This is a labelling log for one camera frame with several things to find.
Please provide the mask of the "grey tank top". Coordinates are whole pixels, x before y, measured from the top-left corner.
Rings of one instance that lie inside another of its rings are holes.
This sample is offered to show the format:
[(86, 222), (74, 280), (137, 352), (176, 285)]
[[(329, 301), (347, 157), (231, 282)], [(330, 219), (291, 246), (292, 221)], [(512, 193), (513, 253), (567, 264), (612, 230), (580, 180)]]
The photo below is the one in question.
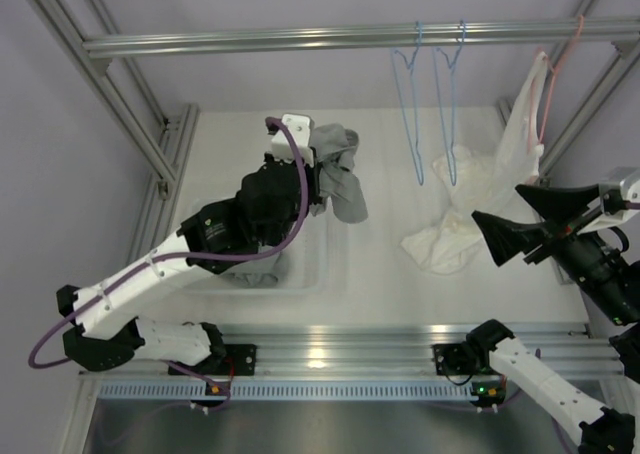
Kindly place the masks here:
[(235, 265), (226, 270), (221, 277), (243, 288), (271, 288), (287, 277), (289, 266), (289, 257), (279, 253)]
[(334, 216), (342, 223), (359, 224), (368, 218), (360, 180), (354, 173), (359, 145), (358, 133), (338, 123), (311, 131), (310, 146), (315, 149), (320, 165), (321, 198), (319, 204), (310, 207), (313, 216), (324, 213), (331, 202)]

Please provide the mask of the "blue wire hanger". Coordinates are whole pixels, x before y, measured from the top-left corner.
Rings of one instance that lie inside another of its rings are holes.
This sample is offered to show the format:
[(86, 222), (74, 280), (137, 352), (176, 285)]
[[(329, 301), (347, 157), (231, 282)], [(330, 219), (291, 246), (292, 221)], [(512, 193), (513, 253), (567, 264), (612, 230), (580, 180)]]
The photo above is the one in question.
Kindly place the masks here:
[[(438, 103), (440, 129), (444, 145), (444, 155), (450, 185), (455, 187), (458, 180), (457, 160), (454, 153), (456, 144), (456, 110), (457, 110), (457, 66), (459, 57), (467, 37), (467, 24), (464, 20), (459, 22), (458, 32), (455, 35), (455, 50), (447, 52), (443, 47), (437, 46), (431, 49), (435, 92)], [(440, 71), (446, 70), (448, 81), (448, 102), (445, 103), (445, 89)]]
[[(422, 46), (423, 24), (420, 21), (415, 23), (415, 39), (413, 51), (406, 54), (398, 47), (390, 49), (390, 62), (396, 95), (401, 112), (402, 126), (404, 128), (407, 145), (417, 184), (422, 187), (425, 182), (424, 164), (420, 146), (420, 120), (417, 102), (417, 89), (415, 81), (416, 61)], [(410, 103), (407, 102), (401, 82), (401, 71), (403, 71), (409, 89)]]

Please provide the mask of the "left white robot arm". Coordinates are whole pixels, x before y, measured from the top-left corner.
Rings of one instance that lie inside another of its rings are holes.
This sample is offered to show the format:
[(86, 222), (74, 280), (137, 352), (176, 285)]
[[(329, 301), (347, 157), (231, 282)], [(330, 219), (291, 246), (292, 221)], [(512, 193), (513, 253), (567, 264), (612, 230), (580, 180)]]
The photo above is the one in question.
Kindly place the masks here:
[(153, 321), (144, 309), (212, 278), (235, 291), (278, 286), (292, 264), (282, 243), (322, 201), (321, 168), (315, 160), (299, 171), (268, 154), (233, 197), (201, 207), (128, 268), (88, 288), (60, 288), (58, 310), (71, 325), (62, 335), (66, 357), (91, 372), (132, 360), (169, 362), (174, 372), (219, 371), (228, 353), (216, 325)]

